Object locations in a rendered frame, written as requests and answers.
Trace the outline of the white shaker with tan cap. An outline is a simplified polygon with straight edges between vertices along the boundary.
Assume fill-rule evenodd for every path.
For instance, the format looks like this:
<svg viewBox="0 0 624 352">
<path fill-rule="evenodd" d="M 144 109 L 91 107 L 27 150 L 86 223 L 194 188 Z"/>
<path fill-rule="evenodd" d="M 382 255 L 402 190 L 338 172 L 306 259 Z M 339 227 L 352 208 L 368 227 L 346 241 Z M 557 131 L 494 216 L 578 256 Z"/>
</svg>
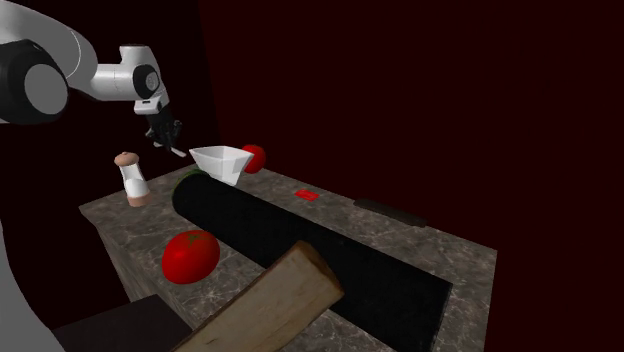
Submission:
<svg viewBox="0 0 624 352">
<path fill-rule="evenodd" d="M 150 203 L 151 193 L 139 167 L 139 156 L 132 152 L 118 154 L 114 163 L 119 167 L 128 203 L 142 207 Z"/>
</svg>

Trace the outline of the small red tomato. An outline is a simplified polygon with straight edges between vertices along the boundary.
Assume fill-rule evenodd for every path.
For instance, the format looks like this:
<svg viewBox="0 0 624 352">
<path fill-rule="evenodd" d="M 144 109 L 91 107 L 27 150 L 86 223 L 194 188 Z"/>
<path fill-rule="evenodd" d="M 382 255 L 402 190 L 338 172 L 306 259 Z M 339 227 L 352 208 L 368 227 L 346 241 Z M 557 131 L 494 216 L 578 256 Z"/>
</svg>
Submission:
<svg viewBox="0 0 624 352">
<path fill-rule="evenodd" d="M 264 168 L 266 163 L 266 152 L 262 147 L 248 144 L 243 147 L 243 150 L 252 154 L 251 159 L 244 168 L 246 173 L 254 174 Z"/>
</svg>

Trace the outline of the long dark green cucumber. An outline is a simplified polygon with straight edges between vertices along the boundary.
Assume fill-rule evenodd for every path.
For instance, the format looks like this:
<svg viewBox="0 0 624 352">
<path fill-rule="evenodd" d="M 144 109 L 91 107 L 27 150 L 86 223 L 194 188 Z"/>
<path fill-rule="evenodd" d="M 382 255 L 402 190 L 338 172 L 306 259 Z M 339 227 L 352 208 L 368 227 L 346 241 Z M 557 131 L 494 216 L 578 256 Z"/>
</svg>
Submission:
<svg viewBox="0 0 624 352">
<path fill-rule="evenodd" d="M 183 218 L 267 268 L 309 252 L 344 295 L 331 311 L 396 352 L 433 352 L 452 285 L 419 268 L 193 170 L 172 190 Z"/>
</svg>

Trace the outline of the tan bread loaf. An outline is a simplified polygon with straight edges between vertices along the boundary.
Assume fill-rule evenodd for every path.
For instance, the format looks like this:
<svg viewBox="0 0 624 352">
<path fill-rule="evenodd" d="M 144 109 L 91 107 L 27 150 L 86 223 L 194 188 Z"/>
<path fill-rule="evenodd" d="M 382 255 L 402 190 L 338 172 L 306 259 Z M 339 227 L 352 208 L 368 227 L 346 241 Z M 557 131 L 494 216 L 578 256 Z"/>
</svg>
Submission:
<svg viewBox="0 0 624 352">
<path fill-rule="evenodd" d="M 277 352 L 343 296 L 319 252 L 298 241 L 171 352 Z"/>
</svg>

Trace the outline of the flat dark bar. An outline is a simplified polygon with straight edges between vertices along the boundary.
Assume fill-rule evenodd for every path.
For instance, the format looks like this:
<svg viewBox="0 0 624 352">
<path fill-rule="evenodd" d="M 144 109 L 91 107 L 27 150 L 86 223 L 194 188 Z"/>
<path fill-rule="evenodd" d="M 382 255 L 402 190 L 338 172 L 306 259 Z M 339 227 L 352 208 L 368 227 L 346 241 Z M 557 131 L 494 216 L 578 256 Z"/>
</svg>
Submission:
<svg viewBox="0 0 624 352">
<path fill-rule="evenodd" d="M 359 208 L 366 209 L 377 214 L 384 215 L 394 220 L 400 221 L 409 226 L 416 226 L 419 228 L 425 228 L 428 221 L 418 215 L 394 208 L 392 206 L 379 203 L 367 198 L 356 199 L 353 204 Z"/>
</svg>

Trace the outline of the large red tomato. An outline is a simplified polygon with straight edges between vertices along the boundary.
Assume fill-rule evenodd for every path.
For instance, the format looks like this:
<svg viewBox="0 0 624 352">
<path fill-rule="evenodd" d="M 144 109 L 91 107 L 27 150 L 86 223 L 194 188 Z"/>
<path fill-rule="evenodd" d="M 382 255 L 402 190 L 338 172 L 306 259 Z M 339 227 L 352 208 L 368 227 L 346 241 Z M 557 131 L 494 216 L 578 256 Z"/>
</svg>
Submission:
<svg viewBox="0 0 624 352">
<path fill-rule="evenodd" d="M 209 276 L 220 259 L 220 246 L 209 232 L 179 233 L 165 247 L 162 256 L 164 277 L 175 284 L 191 284 Z"/>
</svg>

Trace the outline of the white angular bowl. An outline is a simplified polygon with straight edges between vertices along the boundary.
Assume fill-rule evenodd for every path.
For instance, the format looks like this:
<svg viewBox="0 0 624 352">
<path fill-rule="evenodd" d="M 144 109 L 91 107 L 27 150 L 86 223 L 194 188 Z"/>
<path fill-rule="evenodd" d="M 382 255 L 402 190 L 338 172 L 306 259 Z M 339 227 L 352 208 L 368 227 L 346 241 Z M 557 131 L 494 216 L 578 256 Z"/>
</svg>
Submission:
<svg viewBox="0 0 624 352">
<path fill-rule="evenodd" d="M 235 186 L 253 154 L 229 146 L 208 146 L 189 150 L 198 168 L 212 178 Z"/>
</svg>

